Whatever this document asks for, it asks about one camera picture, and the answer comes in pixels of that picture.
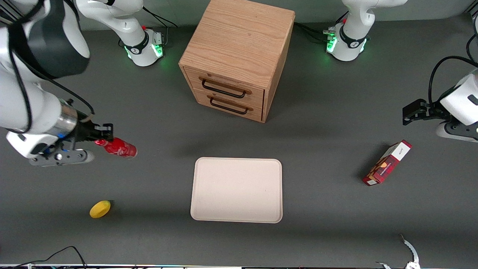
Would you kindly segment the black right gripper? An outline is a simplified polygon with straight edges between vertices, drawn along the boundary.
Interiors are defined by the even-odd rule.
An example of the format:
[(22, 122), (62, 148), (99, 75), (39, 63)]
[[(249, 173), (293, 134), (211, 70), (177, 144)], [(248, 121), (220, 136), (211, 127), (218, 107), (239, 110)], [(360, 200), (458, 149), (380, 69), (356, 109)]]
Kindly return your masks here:
[(94, 124), (91, 120), (85, 123), (79, 122), (69, 135), (70, 142), (113, 142), (114, 125), (103, 124), (102, 126)]

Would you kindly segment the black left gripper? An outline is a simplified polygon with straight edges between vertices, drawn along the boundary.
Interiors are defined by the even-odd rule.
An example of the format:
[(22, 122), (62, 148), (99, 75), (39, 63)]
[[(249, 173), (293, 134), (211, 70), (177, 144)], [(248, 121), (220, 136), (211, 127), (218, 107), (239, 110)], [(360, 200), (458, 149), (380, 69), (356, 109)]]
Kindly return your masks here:
[(425, 99), (417, 99), (403, 107), (403, 126), (423, 119), (451, 121), (452, 115), (440, 101), (427, 103)]

